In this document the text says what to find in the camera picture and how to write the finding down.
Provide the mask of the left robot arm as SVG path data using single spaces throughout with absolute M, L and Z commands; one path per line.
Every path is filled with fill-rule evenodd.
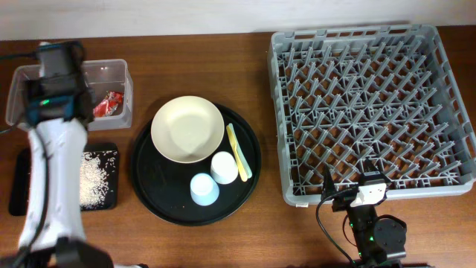
M 115 267 L 87 243 L 80 211 L 80 167 L 94 115 L 79 41 L 42 43 L 28 57 L 39 78 L 23 92 L 20 121 L 28 126 L 31 174 L 28 209 L 16 254 L 2 267 Z

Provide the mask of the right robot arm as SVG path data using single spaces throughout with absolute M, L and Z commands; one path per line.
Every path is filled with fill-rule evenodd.
M 364 160 L 364 172 L 358 183 L 338 191 L 329 168 L 324 168 L 324 184 L 321 201 L 315 216 L 323 233 L 347 258 L 351 267 L 401 267 L 406 256 L 405 241 L 407 225 L 389 214 L 379 216 L 376 206 L 387 199 L 391 180 L 369 159 Z M 329 235 L 319 217 L 320 207 L 332 202 L 334 212 L 344 211 L 343 223 L 349 223 L 353 232 L 359 259 L 354 261 Z

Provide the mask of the red snack wrapper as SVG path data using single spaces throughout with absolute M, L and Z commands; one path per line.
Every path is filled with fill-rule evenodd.
M 108 91 L 102 101 L 94 108 L 94 117 L 109 117 L 123 103 L 123 93 Z

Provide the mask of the pile of rice grains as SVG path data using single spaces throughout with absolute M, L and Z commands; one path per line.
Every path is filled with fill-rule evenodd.
M 84 152 L 80 167 L 80 208 L 82 211 L 112 209 L 117 203 L 118 152 Z

